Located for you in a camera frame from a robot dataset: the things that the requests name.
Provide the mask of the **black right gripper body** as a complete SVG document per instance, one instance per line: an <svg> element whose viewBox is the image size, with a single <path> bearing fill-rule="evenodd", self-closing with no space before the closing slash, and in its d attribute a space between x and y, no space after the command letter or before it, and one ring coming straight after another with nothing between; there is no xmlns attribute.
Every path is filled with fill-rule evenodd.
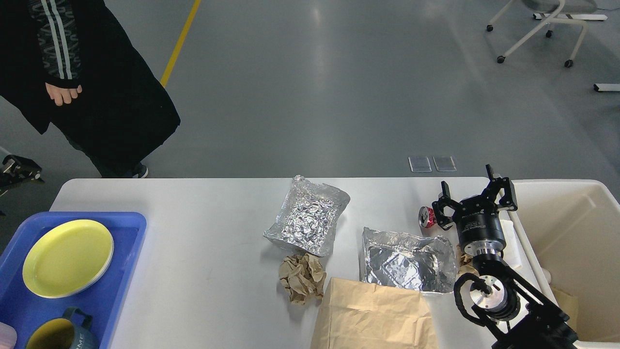
<svg viewBox="0 0 620 349"><path fill-rule="evenodd" d="M490 197L472 196L460 204L458 239L461 251L467 255L476 255L484 249L503 251L506 239L496 203Z"/></svg>

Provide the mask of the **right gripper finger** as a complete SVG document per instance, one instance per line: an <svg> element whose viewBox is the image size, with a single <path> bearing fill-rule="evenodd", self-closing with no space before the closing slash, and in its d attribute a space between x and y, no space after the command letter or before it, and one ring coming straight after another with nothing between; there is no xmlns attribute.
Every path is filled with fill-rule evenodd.
<svg viewBox="0 0 620 349"><path fill-rule="evenodd" d="M454 226L454 212L458 210L459 203L451 197L450 188L446 181L441 181L441 192L436 201L432 202L432 209L437 225L444 231Z"/></svg>
<svg viewBox="0 0 620 349"><path fill-rule="evenodd" d="M509 177L496 174L491 165L486 165L489 184L486 187L486 199L495 211L516 211L518 203L514 184Z"/></svg>

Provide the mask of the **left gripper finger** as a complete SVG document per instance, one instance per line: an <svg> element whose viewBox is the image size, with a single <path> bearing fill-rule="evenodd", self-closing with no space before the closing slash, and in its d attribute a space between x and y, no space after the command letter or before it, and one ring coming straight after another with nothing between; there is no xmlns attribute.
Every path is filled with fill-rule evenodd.
<svg viewBox="0 0 620 349"><path fill-rule="evenodd" d="M1 164L0 191L7 192L24 183L44 183L42 168L32 159L7 155Z"/></svg>

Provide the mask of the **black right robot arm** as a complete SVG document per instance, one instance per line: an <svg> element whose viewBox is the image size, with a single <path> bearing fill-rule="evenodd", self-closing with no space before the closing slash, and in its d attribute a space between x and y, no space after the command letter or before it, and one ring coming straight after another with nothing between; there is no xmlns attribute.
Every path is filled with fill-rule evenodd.
<svg viewBox="0 0 620 349"><path fill-rule="evenodd" d="M509 177L496 175L490 165L486 171L489 183L479 195L455 201L443 181L432 203L438 225L456 228L459 248L476 270L455 281L456 307L490 331L494 349L574 349L578 335L569 316L503 259L507 241L499 213L518 205Z"/></svg>

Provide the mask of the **person's bare hand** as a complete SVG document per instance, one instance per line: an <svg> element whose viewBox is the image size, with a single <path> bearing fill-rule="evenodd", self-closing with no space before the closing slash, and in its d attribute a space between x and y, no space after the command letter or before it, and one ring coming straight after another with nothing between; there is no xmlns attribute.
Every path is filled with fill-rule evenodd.
<svg viewBox="0 0 620 349"><path fill-rule="evenodd" d="M61 88L49 84L48 82L45 83L45 89L48 93L49 99L59 107L71 104L83 91L81 85L78 85L76 88Z"/></svg>

